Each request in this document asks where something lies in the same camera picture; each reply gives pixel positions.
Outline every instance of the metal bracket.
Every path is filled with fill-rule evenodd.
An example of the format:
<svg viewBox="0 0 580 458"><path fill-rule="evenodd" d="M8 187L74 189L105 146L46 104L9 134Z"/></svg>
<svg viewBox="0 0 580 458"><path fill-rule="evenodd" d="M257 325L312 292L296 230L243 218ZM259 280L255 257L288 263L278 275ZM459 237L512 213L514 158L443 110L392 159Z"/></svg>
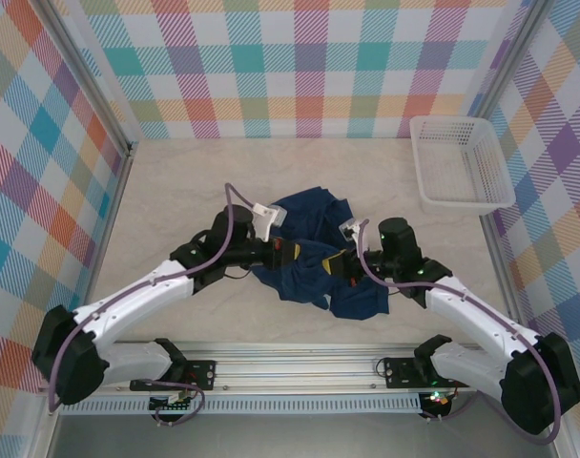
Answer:
<svg viewBox="0 0 580 458"><path fill-rule="evenodd" d="M216 380L216 361L187 361L184 366L184 374L186 375L185 383L196 385L203 391L211 391L214 389L214 381ZM146 385L141 380L131 380L129 389L131 391L178 391L178 388L171 386L153 387Z"/></svg>
<svg viewBox="0 0 580 458"><path fill-rule="evenodd" d="M466 387L455 380L438 378L428 384L415 366L413 358L383 358L383 374L388 388L454 388Z"/></svg>

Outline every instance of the plaid wall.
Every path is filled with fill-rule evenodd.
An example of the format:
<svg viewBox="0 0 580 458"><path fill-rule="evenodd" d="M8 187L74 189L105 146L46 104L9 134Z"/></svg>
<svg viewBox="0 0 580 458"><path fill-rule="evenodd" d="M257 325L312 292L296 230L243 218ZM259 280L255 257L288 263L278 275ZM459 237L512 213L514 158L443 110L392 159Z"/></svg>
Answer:
<svg viewBox="0 0 580 458"><path fill-rule="evenodd" d="M108 85L106 79L101 74L99 66L97 65L93 57L93 53L85 43L84 38L82 37L80 32L78 32L78 27L76 26L73 18L70 16L70 12L68 11L68 7L65 3L65 0L52 0L52 3L54 4L54 7L61 16L61 19L63 20L67 31L72 37L74 44L82 53L82 56L84 57L85 62L89 66L91 74L94 77L95 81L97 82L99 89L103 93L104 97L108 100L110 108L112 109L114 115L116 116L116 120L118 121L118 124L120 125L121 129L123 130L123 133L129 140L138 141L139 138L134 138L134 135L127 124L125 115L118 107L118 103L114 99L112 91L110 90L110 86Z"/></svg>
<svg viewBox="0 0 580 458"><path fill-rule="evenodd" d="M31 346L82 301L120 164L28 1L0 1L0 458L26 444Z"/></svg>
<svg viewBox="0 0 580 458"><path fill-rule="evenodd" d="M495 219L520 305L580 369L580 0L556 2L492 122L517 194Z"/></svg>
<svg viewBox="0 0 580 458"><path fill-rule="evenodd" d="M408 136L413 115L467 113L478 75L480 100L530 3L80 0L149 138Z"/></svg>

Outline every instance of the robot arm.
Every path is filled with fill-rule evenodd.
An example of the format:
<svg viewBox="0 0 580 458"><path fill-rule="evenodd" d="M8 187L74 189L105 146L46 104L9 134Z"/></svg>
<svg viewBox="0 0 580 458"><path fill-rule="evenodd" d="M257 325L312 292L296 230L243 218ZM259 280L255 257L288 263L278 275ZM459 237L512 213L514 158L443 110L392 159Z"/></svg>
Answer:
<svg viewBox="0 0 580 458"><path fill-rule="evenodd" d="M55 390L63 404L82 401L101 385L136 379L161 382L185 382L185 363L172 343L157 339L151 343L115 343L139 321L166 305L189 298L208 285L221 280L229 266L249 268L262 264L277 269L293 262L300 247L293 242L269 237L272 224L283 220L281 209L255 205L250 211L234 205L231 243L222 256L206 269L187 277L187 269L202 265L222 246L228 227L226 211L218 213L210 230L197 234L189 243L178 247L170 259L162 262L144 278L110 297L79 307L73 313L62 306L49 311L42 323L32 360L47 380L52 363L68 335L92 317L71 341L61 360ZM355 239L352 228L342 227L349 239ZM425 309L432 310L457 323L483 350L468 350L445 336L437 336L415 350L415 366L424 383L445 378L471 385L502 403L510 417L524 430L538 433L552 422L550 390L542 368L516 339L522 335L541 353L553 374L560 394L562 411L580 401L580 383L568 344L559 336L546 337L504 317L484 302L479 303L506 322L509 332L487 313L466 302L476 298L451 271L435 260L424 258L413 230L404 219L387 219L380 226L383 250L367 251L364 259L370 271L379 278L396 283L421 281L452 287L465 294L459 297L436 287L401 288L401 293ZM342 251L324 260L324 269L352 283L364 271L356 252ZM96 315L102 303L108 303L132 286L147 285L112 304Z"/></svg>
<svg viewBox="0 0 580 458"><path fill-rule="evenodd" d="M342 231L347 238L354 237L360 226L352 221ZM405 219L382 221L379 233L383 250L364 252L363 263L356 252L343 252L325 260L324 268L357 281L365 274L364 265L380 280L408 283L400 288L404 296L450 319L482 348L468 350L446 336L423 343L415 350L414 364L426 385L442 378L473 386L500 402L523 430L540 433L553 422L554 407L543 367L526 348L530 344L552 376L561 413L580 402L580 380L564 339L555 333L540 336L477 298L449 269L422 256Z"/></svg>
<svg viewBox="0 0 580 458"><path fill-rule="evenodd" d="M168 260L142 279L73 312L62 305L50 310L31 354L31 360L47 380L51 379L52 365L63 342L80 324L84 326L70 342L59 366L55 391L61 403L75 404L101 385L111 383L136 379L183 382L186 360L169 341L115 342L132 326L165 306L189 298L221 280L227 267L248 268L261 264L278 269L294 261L300 252L298 245L269 237L270 227L282 223L283 213L281 209L258 204L253 211L234 205L231 242L218 261L209 267L189 277L182 275L219 251L229 224L226 209L218 213L211 229L179 246ZM135 288L141 283L146 286ZM103 304L114 298L118 298L117 302L97 313Z"/></svg>

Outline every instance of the purple cable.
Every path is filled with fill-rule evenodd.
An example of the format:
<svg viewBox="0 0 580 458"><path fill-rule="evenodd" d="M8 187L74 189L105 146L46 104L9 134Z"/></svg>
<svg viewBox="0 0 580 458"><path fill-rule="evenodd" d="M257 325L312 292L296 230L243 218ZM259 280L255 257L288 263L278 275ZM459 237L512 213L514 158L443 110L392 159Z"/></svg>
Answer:
<svg viewBox="0 0 580 458"><path fill-rule="evenodd" d="M59 408L59 406L61 405L61 401L58 401L58 402L55 401L54 392L55 392L55 388L57 386L57 377L59 375L59 367L61 366L61 361L63 360L63 356L65 355L65 352L68 350L68 347L70 346L70 343L72 342L72 340L78 335L78 333L88 323L90 323L92 320L94 320L94 317L105 312L108 308L110 308L115 303L125 299L126 297L132 295L135 291L138 291L139 289L141 289L143 287L146 287L148 285L155 286L160 281L173 280L173 279L177 279L179 277L184 277L184 276L195 274L195 272L206 269L207 267L212 265L214 262L216 262L222 256L222 254L224 253L226 248L229 246L229 243L231 242L231 237L233 236L233 201L231 199L231 191L233 191L239 198L241 198L241 200L247 202L247 199L245 199L243 196L241 196L239 194L239 192L237 191L237 189L235 189L235 186L233 186L231 183L226 183L224 185L224 192L226 194L226 205L227 205L228 213L229 213L229 215L228 215L229 225L228 225L228 228L226 231L226 238L224 239L224 243L222 243L222 246L220 246L220 249L217 251L217 253L212 258L205 261L202 265L198 265L197 267L193 267L191 269L187 269L187 270L184 270L182 272L177 272L176 274L163 275L161 277L157 277L157 278L155 278L155 280L152 283L150 283L149 281L143 281L141 283L138 283L138 284L132 286L131 288L127 289L126 291L123 291L122 293L118 294L117 296L114 296L109 301L107 301L106 303L101 305L99 308L97 308L97 310L95 310L91 315L89 315L84 321L79 323L78 326L75 327L73 329L73 331L68 335L68 337L65 339L65 341L63 341L63 343L59 347L59 351L57 352L56 357L54 358L54 362L52 364L52 370L51 370L51 379L49 380L49 411L50 412L55 412Z"/></svg>
<svg viewBox="0 0 580 458"><path fill-rule="evenodd" d="M502 418L502 420L507 422L508 426L513 431L515 431L519 436L523 437L526 441L532 442L533 444L536 444L537 446L545 446L545 445L549 444L549 442L544 442L544 441L547 441L547 439L549 437L540 438L540 437L533 436L532 434L529 434L529 433L523 431L520 427L515 425L515 422L513 422L510 417L508 417L506 412L500 410L498 407L495 406L494 403L492 403L490 401L489 396L483 395L481 397L483 398L485 403L489 406L489 408L491 408L494 412L496 412L500 416L500 418Z"/></svg>
<svg viewBox="0 0 580 458"><path fill-rule="evenodd" d="M391 288L399 288L399 289L400 288L415 288L415 287L438 288L438 289L442 289L443 291L446 291L447 293L451 293L455 296L458 296L459 298L464 298L465 301L467 301L467 302L471 303L472 305L474 305L475 307L477 307L483 313L485 313L490 318L492 318L495 322L500 324L506 331L508 331L512 335L514 335L515 338L526 347L526 349L529 351L529 353L531 353L531 355L536 360L536 363L538 363L538 365L540 365L540 367L542 368L542 371L545 374L545 378L547 379L547 384L549 385L550 394L551 394L551 397L553 400L553 429L552 429L552 431L550 432L549 436L547 436L545 438L539 438L539 437L534 437L534 436L529 435L529 441L532 442L533 444L542 445L542 446L545 446L545 445L553 442L555 440L555 438L557 437L557 434L559 434L559 429L561 428L561 403L559 401L559 393L557 392L557 387L555 386L555 381L553 380L553 377L550 374L550 370L547 367L547 364L542 359L542 357L538 354L538 351L533 347L533 345L531 345L531 343L528 342L528 339L526 339L521 334L518 334L518 333L515 334L515 330L513 329L513 327L510 324L508 324L507 322L502 320L500 317L498 317L495 313L493 313L487 307L480 304L478 301L471 298L470 296L465 297L465 294L462 291L458 291L457 289L451 288L450 286L446 286L444 284L431 283L429 281L409 281L407 283L389 283L389 282L383 281L380 278L378 278L377 276L375 276L375 274L373 274L370 271L370 269L368 268L368 265L366 265L366 261L364 260L364 253L363 253L364 228L366 227L368 222L369 222L369 220L365 219L362 222L362 224L360 224L360 230L358 233L358 258L360 259L360 264L362 265L362 269L364 270L366 275L368 275L368 277L372 281L374 281L376 284L380 284L381 286L391 287Z"/></svg>
<svg viewBox="0 0 580 458"><path fill-rule="evenodd" d="M249 201L247 198L242 196L239 193L239 191L237 189L235 189L235 186L233 186L231 183L226 183L226 185L228 185L228 187L231 188L231 191L233 191L233 193L238 197L238 199L241 200L243 203L245 203L248 207L250 207L250 209L252 209L252 207L254 207L254 204L251 201Z"/></svg>
<svg viewBox="0 0 580 458"><path fill-rule="evenodd" d="M176 427L178 425L181 425L182 423L188 422L191 418L194 418L199 413L199 411L205 407L205 392L196 385L175 384L173 382L160 382L157 380L142 380L142 382L144 382L146 385L173 386L176 388L184 388L187 390L196 391L201 396L201 401L198 403L197 408L193 412L185 413L174 422L163 422L158 417L158 412L162 409L162 407L156 409L155 419L158 421L159 425L164 425L166 427Z"/></svg>

